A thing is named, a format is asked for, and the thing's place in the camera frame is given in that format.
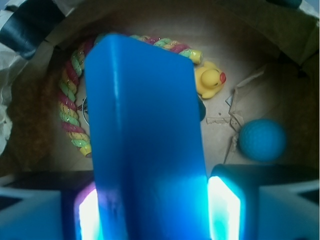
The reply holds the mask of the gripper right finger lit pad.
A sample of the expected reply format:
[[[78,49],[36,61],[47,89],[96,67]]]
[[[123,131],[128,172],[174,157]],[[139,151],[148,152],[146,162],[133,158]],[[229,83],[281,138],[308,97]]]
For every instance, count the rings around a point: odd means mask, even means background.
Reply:
[[[301,165],[218,164],[208,179],[213,240],[317,240],[319,172]]]

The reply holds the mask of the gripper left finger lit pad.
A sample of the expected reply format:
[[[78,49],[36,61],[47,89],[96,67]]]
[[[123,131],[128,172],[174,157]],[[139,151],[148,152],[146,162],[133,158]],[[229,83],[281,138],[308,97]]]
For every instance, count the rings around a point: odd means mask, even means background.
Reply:
[[[0,178],[2,240],[101,240],[94,174],[40,171]]]

